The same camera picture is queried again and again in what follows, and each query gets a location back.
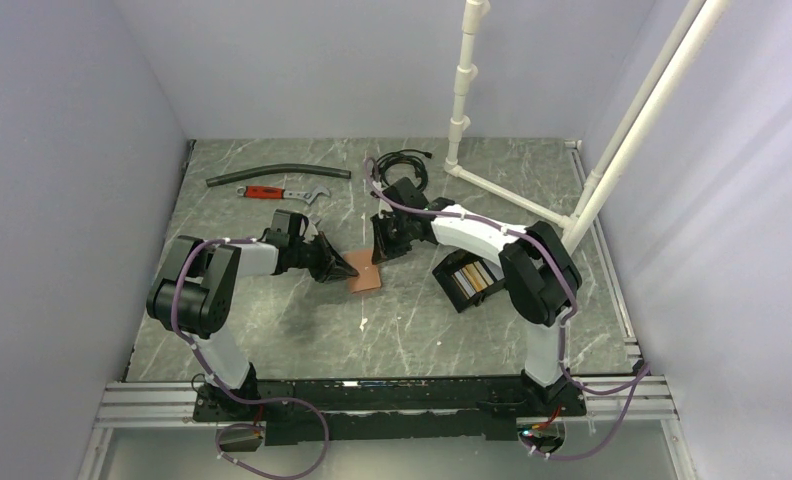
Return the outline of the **brown leather card holder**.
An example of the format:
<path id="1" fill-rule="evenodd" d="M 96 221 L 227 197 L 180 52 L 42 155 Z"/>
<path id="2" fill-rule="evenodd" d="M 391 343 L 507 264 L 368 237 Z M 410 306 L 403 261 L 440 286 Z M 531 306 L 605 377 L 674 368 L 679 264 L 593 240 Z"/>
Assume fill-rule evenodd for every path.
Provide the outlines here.
<path id="1" fill-rule="evenodd" d="M 348 252 L 344 259 L 358 273 L 357 276 L 347 280 L 348 290 L 352 294 L 359 294 L 378 290 L 382 287 L 379 268 L 372 262 L 373 250 L 362 249 Z"/>

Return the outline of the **black card box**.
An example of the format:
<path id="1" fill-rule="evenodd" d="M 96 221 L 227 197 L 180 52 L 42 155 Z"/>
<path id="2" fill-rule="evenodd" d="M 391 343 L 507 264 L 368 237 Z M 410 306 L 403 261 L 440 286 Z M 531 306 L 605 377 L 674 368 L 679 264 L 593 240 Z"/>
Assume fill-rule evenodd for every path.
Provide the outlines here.
<path id="1" fill-rule="evenodd" d="M 500 268 L 463 249 L 447 255 L 432 270 L 432 275 L 457 313 L 481 305 L 504 289 Z"/>

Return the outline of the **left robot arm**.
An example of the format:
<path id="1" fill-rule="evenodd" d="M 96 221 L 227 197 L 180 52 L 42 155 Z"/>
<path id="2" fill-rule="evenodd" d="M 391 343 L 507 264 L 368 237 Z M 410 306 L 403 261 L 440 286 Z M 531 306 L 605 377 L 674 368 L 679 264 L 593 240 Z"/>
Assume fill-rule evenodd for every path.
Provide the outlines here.
<path id="1" fill-rule="evenodd" d="M 278 209 L 258 237 L 178 236 L 147 294 L 147 315 L 188 345 L 233 419 L 251 417 L 260 402 L 256 369 L 226 324 L 238 279 L 289 270 L 305 270 L 318 283 L 359 275 L 324 233 L 307 233 L 310 224 L 302 213 Z"/>

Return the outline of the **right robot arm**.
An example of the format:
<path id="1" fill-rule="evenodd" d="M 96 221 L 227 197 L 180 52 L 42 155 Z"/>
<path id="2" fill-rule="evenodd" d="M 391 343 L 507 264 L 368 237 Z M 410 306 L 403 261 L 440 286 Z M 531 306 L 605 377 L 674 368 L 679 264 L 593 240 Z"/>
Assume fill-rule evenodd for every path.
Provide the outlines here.
<path id="1" fill-rule="evenodd" d="M 426 241 L 464 250 L 501 271 L 526 325 L 524 404 L 536 415 L 550 413 L 568 384 L 562 330 L 578 311 L 582 282 L 554 228 L 544 221 L 523 226 L 493 220 L 444 197 L 430 201 L 407 179 L 371 194 L 387 206 L 371 219 L 374 262 L 398 258 L 413 242 Z"/>

